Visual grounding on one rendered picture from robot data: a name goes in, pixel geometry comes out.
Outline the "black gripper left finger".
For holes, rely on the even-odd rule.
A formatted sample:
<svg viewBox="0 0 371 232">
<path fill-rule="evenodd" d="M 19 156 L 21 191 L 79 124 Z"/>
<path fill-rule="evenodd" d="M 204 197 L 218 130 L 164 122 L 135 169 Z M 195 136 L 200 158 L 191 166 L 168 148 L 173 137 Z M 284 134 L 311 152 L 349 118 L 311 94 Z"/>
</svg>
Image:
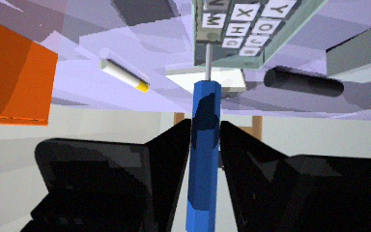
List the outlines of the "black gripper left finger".
<svg viewBox="0 0 371 232">
<path fill-rule="evenodd" d="M 145 144 L 47 138 L 34 158 L 54 188 L 132 194 L 143 232 L 171 232 L 189 155 L 191 119 Z"/>
</svg>

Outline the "black cylinder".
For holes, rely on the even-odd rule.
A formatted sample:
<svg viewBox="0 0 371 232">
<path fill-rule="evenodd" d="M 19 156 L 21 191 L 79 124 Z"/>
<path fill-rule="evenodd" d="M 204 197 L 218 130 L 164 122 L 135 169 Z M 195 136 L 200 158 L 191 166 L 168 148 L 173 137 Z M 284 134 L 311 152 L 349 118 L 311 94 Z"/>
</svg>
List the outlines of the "black cylinder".
<svg viewBox="0 0 371 232">
<path fill-rule="evenodd" d="M 263 82 L 266 87 L 324 95 L 333 98 L 340 97 L 344 91 L 344 85 L 338 81 L 276 70 L 267 70 Z"/>
</svg>

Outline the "blue stylus with white tip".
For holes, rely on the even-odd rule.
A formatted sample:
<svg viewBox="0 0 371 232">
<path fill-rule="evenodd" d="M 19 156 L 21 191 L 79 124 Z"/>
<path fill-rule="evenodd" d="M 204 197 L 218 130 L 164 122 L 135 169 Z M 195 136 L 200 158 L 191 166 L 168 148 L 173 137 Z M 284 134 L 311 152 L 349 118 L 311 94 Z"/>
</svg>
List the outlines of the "blue stylus with white tip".
<svg viewBox="0 0 371 232">
<path fill-rule="evenodd" d="M 194 83 L 186 206 L 187 232 L 215 232 L 221 84 L 211 80 L 207 43 L 205 80 Z"/>
</svg>

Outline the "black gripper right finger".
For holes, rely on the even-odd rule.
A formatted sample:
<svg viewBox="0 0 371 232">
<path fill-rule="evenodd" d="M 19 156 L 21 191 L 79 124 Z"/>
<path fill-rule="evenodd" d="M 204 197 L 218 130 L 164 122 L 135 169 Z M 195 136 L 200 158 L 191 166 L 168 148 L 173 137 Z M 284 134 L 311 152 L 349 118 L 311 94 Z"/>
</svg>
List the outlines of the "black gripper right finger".
<svg viewBox="0 0 371 232">
<path fill-rule="evenodd" d="M 238 232 L 291 232 L 315 190 L 371 193 L 371 158 L 288 156 L 228 121 L 219 142 Z"/>
</svg>

